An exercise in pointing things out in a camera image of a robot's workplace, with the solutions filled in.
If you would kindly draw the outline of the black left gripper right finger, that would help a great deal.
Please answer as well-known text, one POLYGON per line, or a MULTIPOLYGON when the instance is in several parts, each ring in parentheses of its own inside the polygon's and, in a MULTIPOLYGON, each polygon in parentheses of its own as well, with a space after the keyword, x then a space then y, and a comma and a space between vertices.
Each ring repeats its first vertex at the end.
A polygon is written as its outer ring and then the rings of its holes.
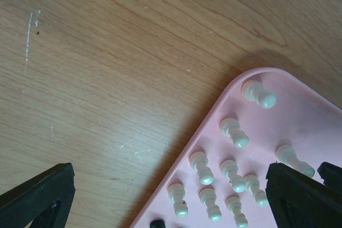
POLYGON ((341 227, 341 192, 282 163, 270 164, 266 179, 278 227, 341 227))

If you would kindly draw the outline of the white corner pawn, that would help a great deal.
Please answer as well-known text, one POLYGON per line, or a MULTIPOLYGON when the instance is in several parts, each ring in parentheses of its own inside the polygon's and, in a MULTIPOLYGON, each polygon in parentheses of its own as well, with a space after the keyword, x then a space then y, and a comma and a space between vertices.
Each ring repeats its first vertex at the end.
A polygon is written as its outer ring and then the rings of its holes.
POLYGON ((242 95, 251 102, 256 102, 265 109, 275 106, 277 98, 275 94, 267 90, 263 84, 256 80, 248 80, 242 85, 242 95))

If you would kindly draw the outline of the white chess rook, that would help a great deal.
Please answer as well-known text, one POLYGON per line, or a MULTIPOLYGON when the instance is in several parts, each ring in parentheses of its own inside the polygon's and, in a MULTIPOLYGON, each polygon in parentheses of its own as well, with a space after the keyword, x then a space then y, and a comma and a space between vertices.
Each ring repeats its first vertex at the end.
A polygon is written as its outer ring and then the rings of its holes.
POLYGON ((307 162, 300 161, 291 145, 283 144, 275 151, 275 156, 282 162, 291 166, 294 170, 313 178, 315 170, 307 162))

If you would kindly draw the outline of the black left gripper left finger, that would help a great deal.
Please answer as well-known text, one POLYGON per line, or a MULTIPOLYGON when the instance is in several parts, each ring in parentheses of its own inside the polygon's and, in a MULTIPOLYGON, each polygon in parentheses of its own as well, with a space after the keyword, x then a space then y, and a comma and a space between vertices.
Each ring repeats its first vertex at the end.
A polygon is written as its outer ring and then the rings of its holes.
POLYGON ((57 164, 1 195, 1 227, 65 227, 74 195, 72 164, 57 164))

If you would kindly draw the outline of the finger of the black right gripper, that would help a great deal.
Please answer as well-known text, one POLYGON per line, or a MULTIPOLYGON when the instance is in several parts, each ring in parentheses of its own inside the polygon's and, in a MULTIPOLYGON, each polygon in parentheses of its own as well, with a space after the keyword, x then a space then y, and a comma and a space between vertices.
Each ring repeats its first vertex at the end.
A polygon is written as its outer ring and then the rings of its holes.
POLYGON ((323 184, 336 192, 342 192, 342 169, 328 162, 323 162, 318 173, 323 179, 323 184))

